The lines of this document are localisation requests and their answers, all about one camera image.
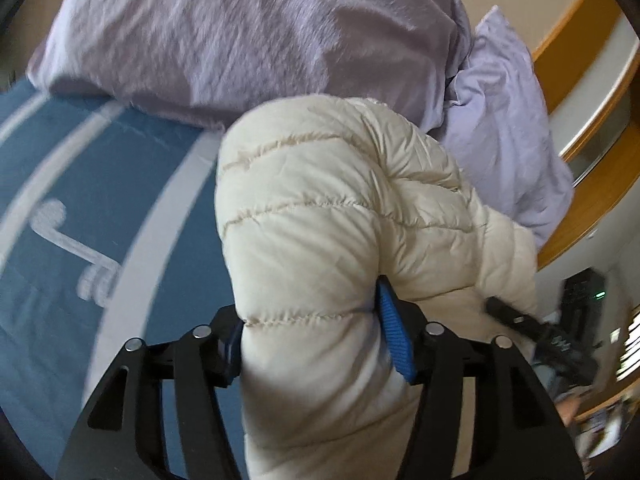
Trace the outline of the wooden framed glass door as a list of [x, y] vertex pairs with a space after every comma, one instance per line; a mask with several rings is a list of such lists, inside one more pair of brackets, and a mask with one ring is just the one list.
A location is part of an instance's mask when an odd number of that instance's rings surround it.
[[[587, 153], [639, 75], [639, 39], [616, 0], [574, 0], [534, 53], [560, 156]], [[566, 217], [538, 255], [538, 268], [569, 252], [620, 202], [639, 177], [634, 120], [576, 184]]]

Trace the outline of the cream puffer jacket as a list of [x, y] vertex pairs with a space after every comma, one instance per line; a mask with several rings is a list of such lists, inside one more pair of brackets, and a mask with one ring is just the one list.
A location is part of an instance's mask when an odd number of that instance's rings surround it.
[[244, 114], [219, 152], [215, 212], [244, 322], [253, 479], [391, 479], [420, 398], [390, 362], [376, 280], [457, 335], [501, 333], [491, 296], [534, 312], [533, 233], [388, 106], [299, 96]]

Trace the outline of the lavender pillow left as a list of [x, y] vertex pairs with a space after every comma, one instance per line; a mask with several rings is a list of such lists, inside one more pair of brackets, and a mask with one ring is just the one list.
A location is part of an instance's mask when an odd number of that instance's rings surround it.
[[313, 93], [422, 122], [471, 44], [461, 0], [63, 0], [27, 76], [203, 128]]

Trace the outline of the blue white striped bedspread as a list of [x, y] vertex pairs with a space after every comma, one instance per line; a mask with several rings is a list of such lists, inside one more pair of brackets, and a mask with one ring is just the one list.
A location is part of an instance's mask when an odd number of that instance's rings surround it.
[[1, 97], [1, 406], [48, 474], [124, 342], [231, 304], [215, 226], [223, 126], [107, 98]]

